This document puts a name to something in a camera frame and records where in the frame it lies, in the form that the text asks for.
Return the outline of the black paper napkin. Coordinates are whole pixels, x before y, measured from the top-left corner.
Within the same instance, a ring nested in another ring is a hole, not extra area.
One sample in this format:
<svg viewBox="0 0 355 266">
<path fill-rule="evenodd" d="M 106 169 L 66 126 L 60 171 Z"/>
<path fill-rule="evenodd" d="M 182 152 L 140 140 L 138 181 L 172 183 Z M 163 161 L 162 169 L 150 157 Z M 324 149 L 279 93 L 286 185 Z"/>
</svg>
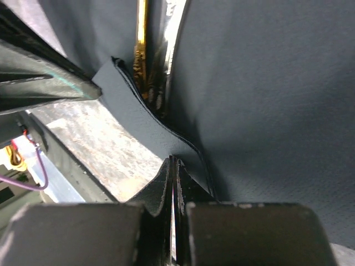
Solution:
<svg viewBox="0 0 355 266">
<path fill-rule="evenodd" d="M 220 201 L 298 202 L 354 248 L 354 2 L 188 1 L 166 116 L 134 86 L 136 1 L 41 1 L 102 103 Z"/>
</svg>

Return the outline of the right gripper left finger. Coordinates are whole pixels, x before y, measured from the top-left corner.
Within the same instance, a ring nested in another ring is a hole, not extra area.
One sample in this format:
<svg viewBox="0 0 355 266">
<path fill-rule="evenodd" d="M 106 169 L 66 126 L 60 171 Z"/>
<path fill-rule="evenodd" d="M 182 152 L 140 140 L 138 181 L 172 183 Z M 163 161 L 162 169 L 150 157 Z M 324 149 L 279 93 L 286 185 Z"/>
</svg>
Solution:
<svg viewBox="0 0 355 266">
<path fill-rule="evenodd" d="M 171 164 L 124 203 L 20 209 L 1 238 L 2 265 L 168 265 Z"/>
</svg>

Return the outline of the silver table knife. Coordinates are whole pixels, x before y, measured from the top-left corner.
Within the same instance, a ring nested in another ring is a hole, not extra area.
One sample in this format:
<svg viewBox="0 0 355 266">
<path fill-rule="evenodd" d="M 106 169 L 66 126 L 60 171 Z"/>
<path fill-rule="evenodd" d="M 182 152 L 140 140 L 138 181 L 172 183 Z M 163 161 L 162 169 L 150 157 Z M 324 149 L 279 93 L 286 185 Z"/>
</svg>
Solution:
<svg viewBox="0 0 355 266">
<path fill-rule="evenodd" d="M 189 1 L 162 1 L 158 47 L 148 78 L 148 103 L 158 117 L 168 112 L 175 48 Z"/>
</svg>

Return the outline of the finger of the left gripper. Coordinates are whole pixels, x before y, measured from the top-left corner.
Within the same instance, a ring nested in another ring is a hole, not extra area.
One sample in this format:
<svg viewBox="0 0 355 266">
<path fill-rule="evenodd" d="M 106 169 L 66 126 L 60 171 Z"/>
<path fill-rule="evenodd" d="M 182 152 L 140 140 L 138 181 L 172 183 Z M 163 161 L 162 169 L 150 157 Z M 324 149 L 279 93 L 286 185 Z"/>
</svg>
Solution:
<svg viewBox="0 0 355 266">
<path fill-rule="evenodd" d="M 1 114 L 101 95 L 79 67 L 1 3 Z"/>
</svg>

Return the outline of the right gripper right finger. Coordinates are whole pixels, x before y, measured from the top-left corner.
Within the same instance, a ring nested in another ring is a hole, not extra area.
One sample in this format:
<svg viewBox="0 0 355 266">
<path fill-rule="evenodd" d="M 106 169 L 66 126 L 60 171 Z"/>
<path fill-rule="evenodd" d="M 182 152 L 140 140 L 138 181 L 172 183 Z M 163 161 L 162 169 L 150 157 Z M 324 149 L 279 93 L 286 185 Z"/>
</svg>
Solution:
<svg viewBox="0 0 355 266">
<path fill-rule="evenodd" d="M 173 160 L 178 265 L 336 265 L 309 208 L 218 202 Z"/>
</svg>

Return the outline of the gold spoon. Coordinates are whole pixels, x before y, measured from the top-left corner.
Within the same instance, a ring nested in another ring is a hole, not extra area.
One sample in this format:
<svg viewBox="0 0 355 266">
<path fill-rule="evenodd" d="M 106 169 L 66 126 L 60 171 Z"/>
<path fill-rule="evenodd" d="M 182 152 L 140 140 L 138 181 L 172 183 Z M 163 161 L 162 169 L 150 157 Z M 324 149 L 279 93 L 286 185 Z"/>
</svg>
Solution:
<svg viewBox="0 0 355 266">
<path fill-rule="evenodd" d="M 134 81 L 141 95 L 146 97 L 146 26 L 148 21 L 148 1 L 138 0 L 137 7 L 133 73 Z"/>
</svg>

